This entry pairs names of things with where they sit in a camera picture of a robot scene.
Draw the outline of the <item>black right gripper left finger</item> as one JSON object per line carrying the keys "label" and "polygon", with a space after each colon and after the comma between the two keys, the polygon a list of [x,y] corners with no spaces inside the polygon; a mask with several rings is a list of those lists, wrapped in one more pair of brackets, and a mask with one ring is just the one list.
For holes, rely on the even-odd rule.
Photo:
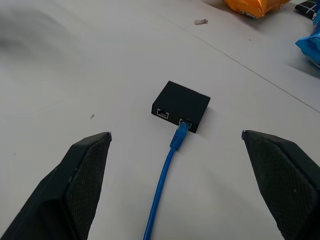
{"label": "black right gripper left finger", "polygon": [[100,200],[110,132],[73,144],[37,185],[3,240],[86,240]]}

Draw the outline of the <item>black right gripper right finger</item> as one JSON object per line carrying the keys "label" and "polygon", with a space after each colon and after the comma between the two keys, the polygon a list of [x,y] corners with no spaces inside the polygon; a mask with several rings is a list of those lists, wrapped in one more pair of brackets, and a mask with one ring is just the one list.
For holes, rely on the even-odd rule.
{"label": "black right gripper right finger", "polygon": [[286,240],[320,238],[320,168],[294,142],[243,130],[260,194]]}

